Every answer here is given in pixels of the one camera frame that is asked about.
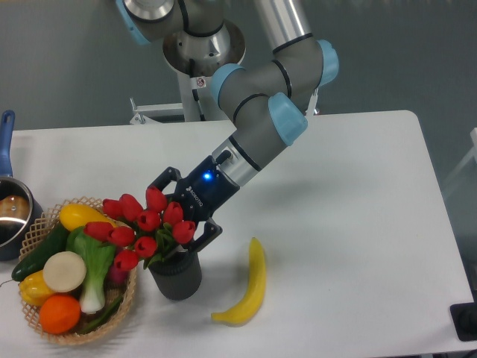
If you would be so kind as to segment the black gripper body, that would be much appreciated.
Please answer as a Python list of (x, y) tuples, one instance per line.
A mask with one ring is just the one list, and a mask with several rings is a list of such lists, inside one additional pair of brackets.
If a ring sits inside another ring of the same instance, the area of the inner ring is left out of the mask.
[(204, 222), (240, 187), (222, 171), (221, 165), (230, 155), (212, 155), (204, 159), (189, 175), (178, 180), (172, 194), (173, 201), (180, 204), (186, 221)]

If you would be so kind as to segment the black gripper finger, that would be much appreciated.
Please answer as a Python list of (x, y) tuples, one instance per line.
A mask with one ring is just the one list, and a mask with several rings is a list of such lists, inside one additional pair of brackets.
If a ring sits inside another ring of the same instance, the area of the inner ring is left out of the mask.
[(182, 179), (182, 176), (180, 171), (174, 167), (169, 166), (148, 185), (148, 188), (158, 189), (166, 196), (166, 198), (182, 198), (182, 195), (180, 193), (177, 193), (175, 190), (169, 194), (165, 194), (164, 192), (164, 189), (170, 183), (172, 182), (177, 183), (181, 179)]
[(199, 252), (223, 232), (222, 227), (212, 219), (203, 223), (203, 231), (198, 237), (195, 237), (198, 224), (191, 220), (166, 221), (163, 226), (172, 239), (165, 250), (164, 261), (170, 260), (177, 253)]

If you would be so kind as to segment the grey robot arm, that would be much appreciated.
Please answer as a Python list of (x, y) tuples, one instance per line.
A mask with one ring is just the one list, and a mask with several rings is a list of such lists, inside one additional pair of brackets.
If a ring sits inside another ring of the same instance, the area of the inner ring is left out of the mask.
[(255, 3), (274, 58), (244, 69), (244, 52), (234, 49), (222, 1), (118, 1), (117, 8), (138, 42), (163, 40), (171, 67), (191, 78), (207, 77), (218, 109), (235, 132), (190, 174), (166, 169), (154, 186), (175, 183), (171, 195), (185, 218), (203, 223), (203, 234), (177, 252), (201, 251), (221, 234), (213, 213), (293, 144), (307, 128), (300, 97), (332, 81), (338, 56), (325, 40), (316, 40), (299, 1)]

